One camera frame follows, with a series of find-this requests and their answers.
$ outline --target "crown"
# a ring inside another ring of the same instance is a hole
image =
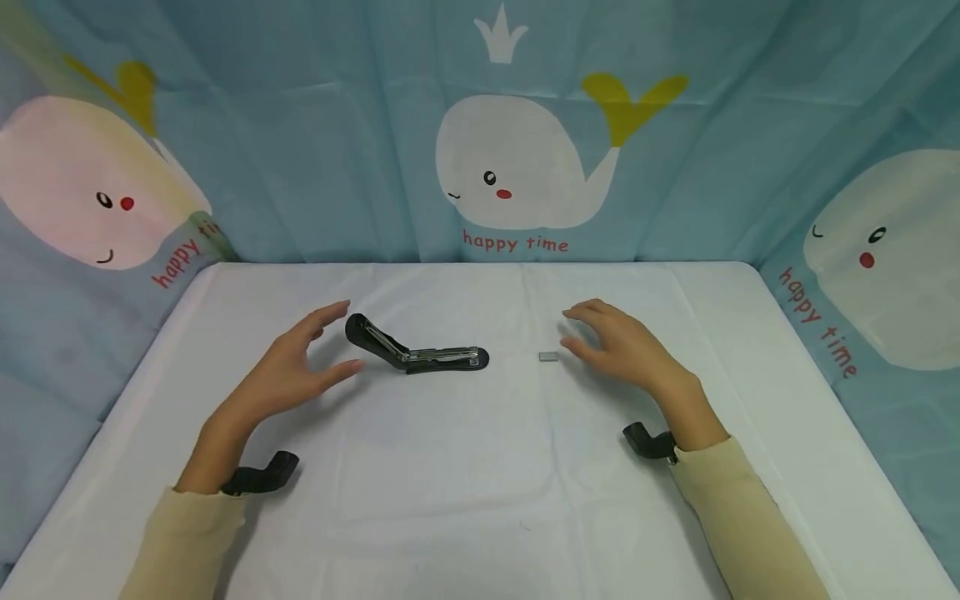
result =
[[[493,23],[493,29],[480,19],[473,19],[473,23],[487,42],[490,62],[499,64],[510,64],[514,61],[516,43],[529,29],[526,25],[520,25],[510,33],[510,28],[507,26],[507,11],[503,8],[502,3],[500,4],[500,13],[496,16],[496,22]]]

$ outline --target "black stapler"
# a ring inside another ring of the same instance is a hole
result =
[[[490,364],[487,351],[476,346],[411,350],[380,331],[370,319],[359,313],[347,319],[346,334],[355,346],[376,354],[408,375],[434,371],[480,371]]]

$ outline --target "left hand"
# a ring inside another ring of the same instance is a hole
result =
[[[306,360],[310,343],[324,334],[324,327],[345,317],[349,306],[349,300],[343,300],[315,310],[277,337],[217,412],[256,427],[268,417],[296,408],[359,373],[363,369],[360,360],[320,372],[311,371]]]

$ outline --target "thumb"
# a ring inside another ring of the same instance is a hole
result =
[[[603,359],[603,352],[588,344],[585,340],[567,336],[560,341],[560,345],[570,350],[574,356],[595,369]]]
[[[313,395],[319,396],[338,383],[350,379],[363,369],[363,365],[362,360],[348,360],[345,363],[314,373],[310,382]]]

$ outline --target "yellow whale tail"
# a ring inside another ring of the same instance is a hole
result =
[[[683,75],[668,77],[651,87],[634,104],[630,92],[610,73],[592,73],[583,82],[584,91],[600,105],[610,128],[610,145],[620,148],[644,123],[677,99],[689,79]]]
[[[121,62],[117,67],[117,85],[93,72],[88,66],[71,56],[65,56],[67,64],[72,66],[92,84],[99,87],[117,103],[127,114],[143,128],[150,137],[156,137],[154,120],[154,90],[156,75],[149,66],[139,60]]]

